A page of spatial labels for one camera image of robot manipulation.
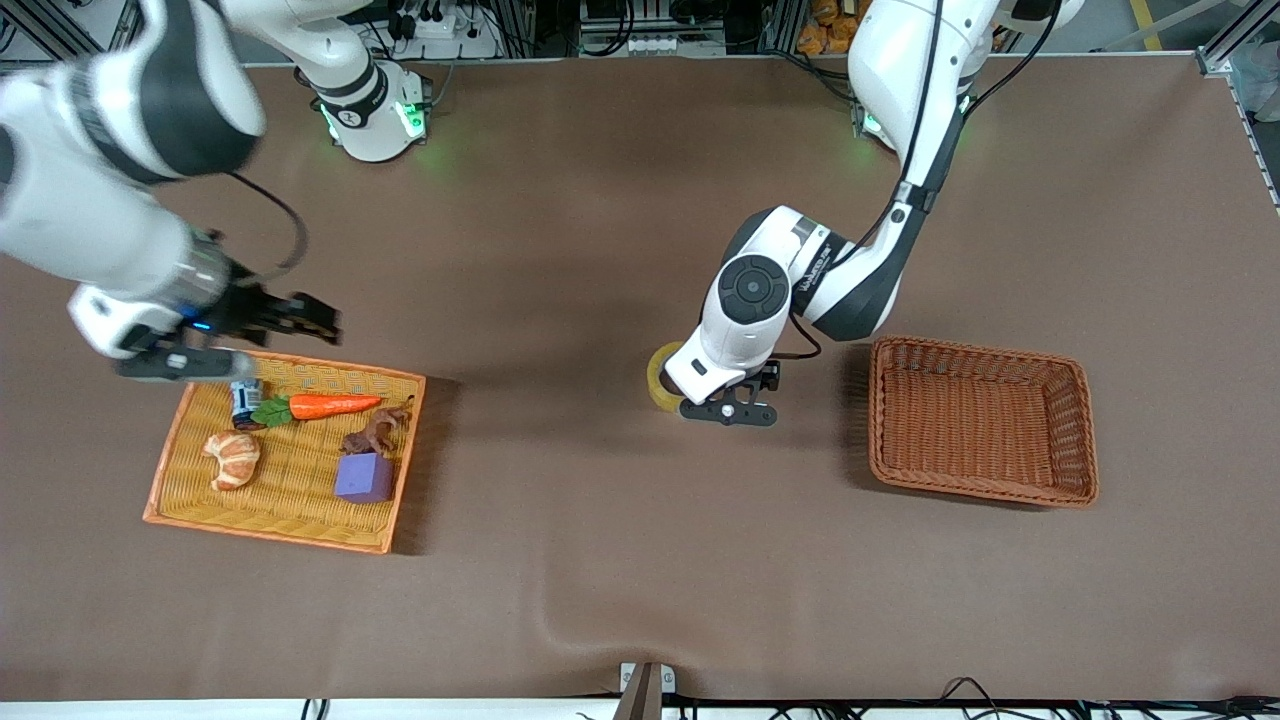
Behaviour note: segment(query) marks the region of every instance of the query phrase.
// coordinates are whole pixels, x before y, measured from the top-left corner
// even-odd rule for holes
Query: tabletop
[[[1044,58],[984,104],[883,328],[1084,365],[1101,497],[1053,511],[878,483],[867,343],[787,364],[768,430],[650,404],[748,215],[856,237],[891,191],[795,68],[461,67],[428,143],[379,165],[287,69],[252,79],[244,173],[312,236],[271,290],[346,324],[273,348],[433,378],[396,550],[143,524],[182,388],[115,378],[70,283],[5,260],[0,697],[564,696],[636,660],[714,697],[1276,689],[1280,220],[1190,56]],[[159,195],[251,266],[289,250],[229,179]]]

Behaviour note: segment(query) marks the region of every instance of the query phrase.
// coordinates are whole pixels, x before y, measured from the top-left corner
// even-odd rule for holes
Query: basket rim
[[[984,489],[966,489],[960,488],[954,484],[947,484],[941,480],[919,480],[904,478],[904,473],[919,473],[918,470],[904,470],[900,468],[893,468],[884,461],[884,373],[882,372],[881,355],[892,347],[899,346],[923,346],[933,348],[945,350],[957,350],[963,352],[987,355],[992,357],[1006,357],[1014,360],[1041,360],[1047,363],[1053,363],[1061,365],[1071,372],[1071,379],[1080,395],[1080,402],[1084,406],[1083,421],[1080,432],[1084,436],[1082,442],[1085,451],[1085,480],[1083,495],[1075,497],[1065,498],[1046,498],[1030,493],[1018,493],[1018,492],[1001,492],[1001,491],[984,491]],[[872,342],[870,351],[870,370],[869,370],[869,391],[868,391],[868,460],[870,464],[872,474],[876,475],[878,480],[884,484],[913,488],[913,489],[925,489],[934,492],[946,492],[952,495],[963,495],[970,497],[983,497],[988,500],[1000,501],[1012,501],[1024,502],[1030,505],[1041,505],[1047,507],[1088,507],[1093,505],[1098,498],[1098,462],[1097,462],[1097,442],[1094,437],[1093,427],[1093,398],[1089,392],[1088,380],[1084,373],[1084,366],[1080,365],[1074,357],[1068,357],[1065,355],[1055,355],[1050,352],[1036,352],[1036,351],[1023,351],[1011,350],[1004,347],[989,347],[980,345],[969,345],[963,342],[954,342],[946,340],[932,340],[919,336],[905,336],[905,334],[886,334],[876,338]],[[970,479],[968,475],[946,475],[942,473],[931,473],[937,477],[943,478],[956,478],[956,479]],[[989,480],[992,478],[975,477],[974,479]]]
[[[346,550],[351,552],[364,552],[367,555],[385,555],[390,552],[392,541],[396,536],[396,523],[399,520],[401,503],[404,497],[404,486],[408,480],[408,466],[412,457],[412,450],[417,441],[419,425],[421,425],[422,404],[426,395],[426,375],[419,373],[408,373],[404,370],[397,370],[393,368],[383,368],[379,365],[365,365],[360,363],[347,363],[343,360],[325,360],[323,357],[310,357],[306,355],[291,355],[285,352],[269,352],[264,350],[237,350],[237,352],[244,352],[255,360],[280,360],[284,363],[292,363],[294,365],[324,365],[326,368],[334,368],[338,370],[356,370],[362,373],[378,373],[380,375],[389,375],[398,379],[412,380],[417,386],[417,392],[413,395],[412,411],[413,421],[410,423],[407,433],[404,436],[404,456],[401,459],[399,466],[396,469],[396,496],[392,498],[390,518],[387,523],[387,537],[379,544],[349,544],[338,541],[329,539],[311,539],[311,538],[298,538],[293,536],[284,536],[280,533],[271,533],[265,530],[242,530],[238,528],[220,528],[207,525],[205,523],[196,523],[192,520],[182,520],[178,518],[170,518],[160,512],[160,497],[164,495],[164,479],[169,470],[169,461],[173,459],[174,447],[178,443],[178,430],[182,427],[182,420],[191,407],[192,401],[196,396],[196,389],[198,383],[187,383],[186,389],[182,392],[182,400],[178,401],[178,409],[173,414],[173,423],[169,425],[169,433],[165,436],[164,446],[160,450],[160,461],[156,464],[155,475],[151,479],[151,491],[147,493],[147,503],[142,510],[142,520],[146,523],[152,523],[156,525],[173,525],[177,528],[191,528],[196,530],[205,530],[219,534],[228,536],[241,536],[259,539],[270,539],[276,542],[288,542],[294,544],[306,544],[312,547],[332,547],[335,550]]]

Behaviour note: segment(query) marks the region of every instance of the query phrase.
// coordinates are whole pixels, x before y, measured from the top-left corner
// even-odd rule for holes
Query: yellow wicker basket
[[[390,436],[396,464],[388,502],[352,503],[333,493],[339,448],[347,433],[365,427],[371,411],[257,430],[262,456],[242,488],[210,487],[218,461],[201,452],[209,436],[232,429],[230,392],[224,383],[192,383],[182,396],[165,439],[142,519],[253,538],[385,553],[408,477],[426,378],[385,368],[250,352],[266,395],[296,392],[380,395],[383,406],[412,396],[410,420]]]

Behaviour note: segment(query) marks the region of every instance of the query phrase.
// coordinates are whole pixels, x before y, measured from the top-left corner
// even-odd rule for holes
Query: brown toy animal
[[[388,436],[390,436],[392,430],[401,427],[401,423],[408,419],[408,404],[412,400],[413,396],[411,395],[399,407],[381,407],[375,410],[374,415],[369,418],[369,424],[365,425],[365,429],[358,433],[349,433],[347,437],[342,438],[342,454],[390,454],[392,443],[388,439]]]

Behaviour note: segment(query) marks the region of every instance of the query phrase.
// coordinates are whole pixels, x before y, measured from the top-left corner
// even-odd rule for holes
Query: can
[[[232,383],[232,425],[237,430],[261,430],[266,425],[253,421],[253,411],[262,404],[262,380],[252,378]]]

